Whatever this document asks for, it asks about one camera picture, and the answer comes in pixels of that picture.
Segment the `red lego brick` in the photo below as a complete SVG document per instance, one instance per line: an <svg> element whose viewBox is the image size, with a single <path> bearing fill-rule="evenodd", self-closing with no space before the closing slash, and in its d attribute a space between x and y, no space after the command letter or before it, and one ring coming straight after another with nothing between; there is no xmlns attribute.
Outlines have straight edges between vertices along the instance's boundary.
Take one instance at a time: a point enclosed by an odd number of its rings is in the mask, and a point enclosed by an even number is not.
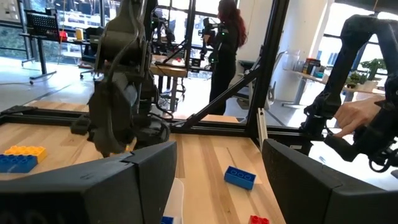
<svg viewBox="0 0 398 224"><path fill-rule="evenodd" d="M269 220L266 218L258 217L257 215L251 215L249 224L269 224Z"/></svg>

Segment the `table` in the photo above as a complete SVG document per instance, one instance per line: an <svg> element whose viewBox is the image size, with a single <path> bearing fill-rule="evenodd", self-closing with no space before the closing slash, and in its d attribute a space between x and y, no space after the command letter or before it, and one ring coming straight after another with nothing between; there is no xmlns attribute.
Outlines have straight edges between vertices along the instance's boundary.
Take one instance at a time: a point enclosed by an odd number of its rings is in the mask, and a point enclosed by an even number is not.
<svg viewBox="0 0 398 224"><path fill-rule="evenodd" d="M47 67L46 67L46 64L45 64L45 57L44 57L44 52L43 52L43 40L54 41L54 42L58 42L58 41L53 40L53 39L48 39L46 37L30 35L30 34L25 34L25 33L22 33L22 34L19 34L19 35L21 37L27 37L27 38L29 38L29 40L32 40L32 39L36 39L37 40L37 47L38 47L38 50L39 50L39 60L40 60L40 65L41 65L41 69L42 69L42 74L37 76L37 77L30 77L30 79L31 80L35 80L35 79L38 79L38 78L46 77L47 75L55 74L57 71L50 72L50 73L47 72ZM80 45L80 50L81 51L82 51L81 47L83 45L89 45L90 44L90 42L87 42L87 41L84 41L84 40L83 41L79 41L79 40L64 40L64 41L62 41L62 43Z"/></svg>
<svg viewBox="0 0 398 224"><path fill-rule="evenodd" d="M158 82L158 89L159 93L162 93L162 87L163 87L163 77L166 76L167 79L167 86L169 87L169 79L171 81L171 78L173 80L173 85L171 89L171 98L170 98L170 111L174 112L175 111L175 105L176 105L176 99L177 99L177 84L178 84L178 78L185 78L188 75L188 71L185 68L178 68L178 67L170 67L167 65L156 65L156 62L162 62L165 60L167 56L163 55L152 55L152 64L150 65L150 70L153 74L159 76L159 82ZM171 65L183 65L182 62L178 62L175 59L170 59L169 60Z"/></svg>
<svg viewBox="0 0 398 224"><path fill-rule="evenodd" d="M36 101L40 108L87 111L87 105ZM205 119L231 121L232 117L211 116ZM101 154L86 136L70 133L68 127L4 124L0 126L0 152L13 145L43 146L48 156L30 174L45 172L95 159ZM177 170L185 187L184 223L247 223L250 215L268 218L272 224L285 223L269 185L261 153L249 138L172 134L177 142ZM252 191L227 184L223 174L236 166L257 175ZM29 174L0 174L0 180Z"/></svg>
<svg viewBox="0 0 398 224"><path fill-rule="evenodd" d="M305 106L300 105L300 101L301 101L301 98L303 97L307 80L311 80L311 81L321 83L324 85L326 84L326 82L324 82L321 78L317 78L312 75L304 74L302 72L296 72L296 71L290 71L290 72L292 72L292 74L294 74L294 75L301 76L302 79L300 81L300 85L298 86L298 90L297 90L297 94L294 99L294 102L293 103L282 103L282 106L289 107L289 108L303 108ZM346 98L344 99L344 102L351 102L354 98L354 93L369 93L369 94L375 94L375 95L384 95L385 94L384 91L378 90L378 89L373 89L373 91L365 91L365 90L356 90L356 89L352 89L352 88L343 87L343 91L346 93Z"/></svg>
<svg viewBox="0 0 398 224"><path fill-rule="evenodd" d="M40 37L40 36L35 36L35 35L30 35L30 34L19 34L22 37L28 37L30 40L36 39L37 40L37 46L39 48L39 60L40 60L40 65L41 65L41 71L42 74L37 77L30 77L31 80L35 80L38 78L46 77L47 75L52 75L56 73L57 71L54 72L47 72L47 67L45 64L45 56L44 56L44 51L43 51L43 40L49 40L49 41L55 41L52 39L47 39L46 37ZM80 46L83 45L90 45L90 42L87 41L77 41L77 40L65 40L62 41L62 43L68 43L68 44L77 44ZM152 56L152 61L153 63L150 66L150 70L158 75L160 78L159 80L159 88L163 85L163 76L167 76L170 78L173 78L173 84L172 84L172 91L171 91L171 98L170 98L170 110L171 112L175 111L175 105L176 105L176 98L177 98L177 84L178 84L178 78L185 78L188 74L187 70L184 68L176 68L176 67L170 67L167 65L155 65L154 62L161 62L164 59L166 59L166 56L161 56L161 55L153 55ZM177 62L177 60L171 59L170 61L171 65L183 65L183 63Z"/></svg>

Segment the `table leg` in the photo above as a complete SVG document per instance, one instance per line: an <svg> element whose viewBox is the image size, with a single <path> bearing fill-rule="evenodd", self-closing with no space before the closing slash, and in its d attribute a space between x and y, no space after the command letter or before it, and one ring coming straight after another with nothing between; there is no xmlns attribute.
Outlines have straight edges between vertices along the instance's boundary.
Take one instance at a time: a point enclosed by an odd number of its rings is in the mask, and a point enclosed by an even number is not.
<svg viewBox="0 0 398 224"><path fill-rule="evenodd" d="M172 87L172 97L170 99L170 111L175 112L175 101L177 99L177 83L178 83L178 78L174 77L173 78L173 87Z"/></svg>
<svg viewBox="0 0 398 224"><path fill-rule="evenodd" d="M164 79L164 76L158 76L158 80L157 80L157 89L159 90L159 94L161 94L161 93L163 93L163 79Z"/></svg>
<svg viewBox="0 0 398 224"><path fill-rule="evenodd" d="M171 82L172 82L172 77L167 77L166 89L168 90L170 89Z"/></svg>
<svg viewBox="0 0 398 224"><path fill-rule="evenodd" d="M353 99L354 99L354 92L346 91L346 98L344 99L344 103L352 102Z"/></svg>
<svg viewBox="0 0 398 224"><path fill-rule="evenodd" d="M47 75L52 75L57 71L47 73L47 67L45 65L45 57L43 52L43 40L37 39L37 47L39 48L39 58L40 58L40 66L42 67L42 74L37 77L29 77L31 80L35 80L38 78L46 77Z"/></svg>
<svg viewBox="0 0 398 224"><path fill-rule="evenodd" d="M300 104L301 98L303 97L303 94L304 94L304 89L305 89L306 83L307 83L307 80L302 78L300 80L300 85L298 86L298 90L297 90L294 102L293 103L282 103L282 106L287 107L287 108L295 108L295 109L303 109L304 107L306 107L305 105Z"/></svg>

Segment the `red hair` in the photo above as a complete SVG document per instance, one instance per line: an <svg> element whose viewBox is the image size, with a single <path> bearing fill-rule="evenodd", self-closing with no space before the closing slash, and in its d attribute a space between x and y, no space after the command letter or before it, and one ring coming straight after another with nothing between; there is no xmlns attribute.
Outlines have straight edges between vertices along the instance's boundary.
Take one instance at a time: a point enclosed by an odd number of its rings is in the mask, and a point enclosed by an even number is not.
<svg viewBox="0 0 398 224"><path fill-rule="evenodd" d="M238 47L242 47L246 43L248 35L246 27L241 17L241 11L236 6L234 0L221 0L218 4L218 18L221 22L233 23L238 26L239 42Z"/></svg>

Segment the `human hand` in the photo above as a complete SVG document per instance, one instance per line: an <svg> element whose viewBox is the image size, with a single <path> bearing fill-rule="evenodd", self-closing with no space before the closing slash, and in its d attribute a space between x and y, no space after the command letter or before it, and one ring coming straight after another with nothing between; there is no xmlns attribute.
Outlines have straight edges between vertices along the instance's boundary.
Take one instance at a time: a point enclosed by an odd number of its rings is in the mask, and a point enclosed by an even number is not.
<svg viewBox="0 0 398 224"><path fill-rule="evenodd" d="M385 100L385 97L376 95L365 100L343 103L335 114L341 128L335 136L342 138L358 127L369 124L380 111L380 107L374 103L381 100Z"/></svg>

